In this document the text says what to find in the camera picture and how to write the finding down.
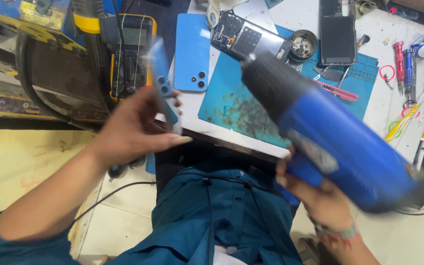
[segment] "blue smartphone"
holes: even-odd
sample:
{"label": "blue smartphone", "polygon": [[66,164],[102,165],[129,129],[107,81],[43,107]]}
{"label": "blue smartphone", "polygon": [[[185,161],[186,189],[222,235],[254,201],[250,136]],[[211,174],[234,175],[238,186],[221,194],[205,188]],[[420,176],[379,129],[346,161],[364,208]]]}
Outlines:
{"label": "blue smartphone", "polygon": [[174,88],[178,90],[207,90],[211,48],[207,25],[205,15],[178,15],[174,59]]}
{"label": "blue smartphone", "polygon": [[147,58],[153,73],[153,84],[161,96],[159,105],[166,117],[167,130],[182,134],[180,110],[174,106],[176,99],[173,95],[171,82],[168,80],[169,67],[162,38],[156,38],[148,51]]}

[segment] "person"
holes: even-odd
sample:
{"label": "person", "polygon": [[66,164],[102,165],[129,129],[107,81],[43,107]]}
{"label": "person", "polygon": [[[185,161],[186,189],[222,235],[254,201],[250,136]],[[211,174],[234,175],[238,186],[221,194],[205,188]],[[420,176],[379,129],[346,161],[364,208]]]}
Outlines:
{"label": "person", "polygon": [[[108,168],[192,144],[191,137],[166,133],[152,122],[157,96],[155,89],[146,89],[128,98],[92,143],[0,212],[0,264],[78,264],[69,254],[67,235],[78,208]],[[176,168],[164,178],[167,184],[159,182],[152,233],[110,264],[302,264],[289,236],[295,209],[276,194],[274,174],[256,167],[244,172],[233,159],[216,159]],[[378,264],[342,192],[329,181],[316,189],[288,175],[290,159],[277,163],[276,180],[303,201],[328,252],[342,265]],[[162,166],[163,171],[172,168]]]}

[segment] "teal shirt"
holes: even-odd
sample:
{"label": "teal shirt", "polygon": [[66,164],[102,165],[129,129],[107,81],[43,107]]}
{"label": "teal shirt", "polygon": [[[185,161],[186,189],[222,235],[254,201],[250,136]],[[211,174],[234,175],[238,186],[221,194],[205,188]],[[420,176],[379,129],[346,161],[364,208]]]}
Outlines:
{"label": "teal shirt", "polygon": [[[211,179],[207,186],[194,175],[240,178],[272,190],[254,177],[263,173],[213,168],[204,162],[172,178],[152,211],[152,233],[109,264],[204,265],[209,258],[212,265],[214,245],[237,247],[231,256],[247,264],[302,264],[289,236],[291,207],[283,198],[230,180]],[[30,242],[0,238],[0,264],[78,264],[69,255],[68,231]]]}

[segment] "fingernail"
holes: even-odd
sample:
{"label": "fingernail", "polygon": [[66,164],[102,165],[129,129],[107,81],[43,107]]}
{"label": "fingernail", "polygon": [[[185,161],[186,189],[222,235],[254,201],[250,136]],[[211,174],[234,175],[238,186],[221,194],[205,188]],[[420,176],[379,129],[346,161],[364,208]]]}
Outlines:
{"label": "fingernail", "polygon": [[192,137],[189,137],[189,136],[180,136],[180,137],[173,138],[172,143],[174,145],[180,145],[180,144],[185,144],[185,143],[188,143],[188,142],[192,142],[192,140],[193,140]]}
{"label": "fingernail", "polygon": [[276,181],[279,183],[279,185],[283,187],[287,187],[287,178],[282,175],[276,175]]}

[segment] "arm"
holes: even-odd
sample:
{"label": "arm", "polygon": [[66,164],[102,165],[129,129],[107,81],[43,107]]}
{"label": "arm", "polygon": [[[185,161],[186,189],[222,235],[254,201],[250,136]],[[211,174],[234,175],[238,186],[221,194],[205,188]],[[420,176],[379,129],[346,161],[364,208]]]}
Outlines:
{"label": "arm", "polygon": [[122,103],[94,142],[0,214],[0,238],[25,241],[62,232],[109,166],[192,141],[152,122],[156,97],[155,89],[147,89]]}
{"label": "arm", "polygon": [[303,202],[315,223],[327,227],[326,231],[319,231],[317,235],[328,252],[341,265],[380,265],[364,244],[351,216],[348,199],[341,190],[329,180],[314,188],[290,176],[286,173],[290,159],[288,157],[278,163],[276,181]]}

